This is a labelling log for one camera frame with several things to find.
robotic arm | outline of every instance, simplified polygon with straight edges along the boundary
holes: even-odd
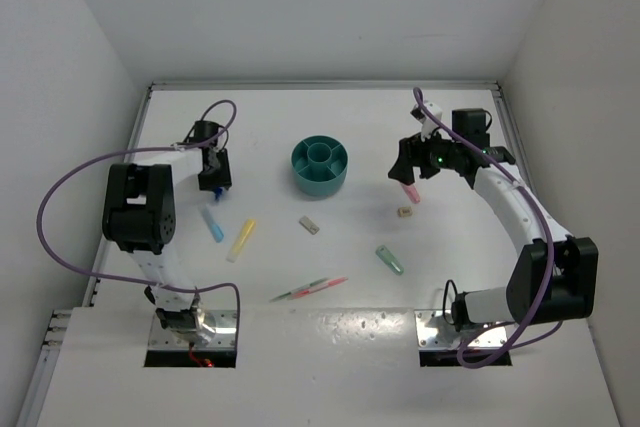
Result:
[[[186,144],[205,141],[221,126],[199,120]],[[200,190],[231,187],[226,149],[215,141],[204,148],[177,150],[129,164],[114,164],[109,170],[102,231],[107,240],[131,255],[144,276],[157,283],[145,295],[156,305],[161,325],[187,342],[206,344],[212,336],[197,294],[162,289],[172,285],[195,286],[183,272],[175,244],[174,186],[197,175]]]
[[[441,117],[442,109],[438,106],[430,103],[430,110]],[[487,124],[487,112],[482,109],[454,110],[453,131],[503,164],[517,179],[516,185],[462,143],[443,139],[435,124],[418,107],[413,109],[412,115],[423,124],[422,132],[400,141],[398,160],[389,171],[389,178],[411,185],[415,182],[414,167],[420,169],[423,179],[433,177],[442,169],[456,171],[493,209],[519,252],[506,286],[456,296],[451,309],[456,330],[492,322],[519,323],[540,288],[547,244],[542,240],[544,234],[533,209],[517,189],[525,183],[515,159],[506,148],[490,146],[490,124]],[[593,310],[598,249],[590,238],[573,237],[549,215],[528,188],[527,191],[547,219],[558,268],[531,323],[588,317]]]

gray wall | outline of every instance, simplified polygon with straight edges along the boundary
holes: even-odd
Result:
[[[0,426],[14,425],[53,308],[86,279],[46,257],[35,216],[80,161],[126,145],[142,92],[83,0],[0,0]],[[105,166],[63,187],[46,216],[53,245],[90,266]]]
[[[546,0],[505,83],[536,187],[600,249],[593,326],[624,425],[640,425],[640,0]]]
[[[86,0],[136,80],[496,79],[542,0]]]

green pen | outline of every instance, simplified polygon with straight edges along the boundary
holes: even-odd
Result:
[[[404,274],[404,267],[386,246],[381,245],[376,249],[376,255],[393,271],[394,274]]]
[[[329,280],[329,277],[323,277],[322,279],[318,279],[315,282],[311,282],[310,284],[306,284],[306,285],[303,285],[302,287],[298,287],[297,289],[290,290],[289,292],[279,295],[278,297],[274,297],[269,302],[277,302],[278,300],[286,299],[291,295],[297,294],[298,292],[302,292],[303,290],[307,290],[308,288],[313,287],[314,285],[318,285],[323,282],[326,282],[327,280]]]

white table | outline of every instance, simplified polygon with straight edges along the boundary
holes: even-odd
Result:
[[[425,96],[444,108],[447,122],[452,109],[489,110],[492,144],[505,143],[490,90]],[[489,207],[452,172],[418,181],[422,202],[413,217],[397,217],[409,201],[387,171],[398,140],[419,130],[410,89],[158,90],[138,145],[182,139],[222,98],[239,108],[228,145],[234,185],[213,207],[225,241],[213,241],[198,212],[210,194],[187,183],[176,191],[175,242],[198,285],[240,288],[237,368],[143,368],[153,306],[140,286],[102,282],[95,306],[73,313],[39,425],[617,425],[582,320],[514,352],[512,367],[419,367],[413,309],[437,308],[448,278],[464,290],[504,285],[517,256]],[[211,118],[223,122],[228,112],[221,107]],[[293,147],[314,134],[338,139],[349,154],[344,186],[325,200],[305,197],[291,178]],[[302,215],[320,226],[317,235],[298,225]],[[253,236],[235,264],[226,262],[250,217]],[[377,259],[380,244],[401,260],[404,275]],[[140,275],[115,245],[101,267]],[[267,304],[316,278],[343,275],[349,281],[339,287]],[[204,300],[234,308],[230,291]]]

teal bowl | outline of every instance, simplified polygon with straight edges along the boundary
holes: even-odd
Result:
[[[335,194],[347,177],[349,157],[344,146],[325,135],[307,137],[291,153],[298,188],[313,197]]]

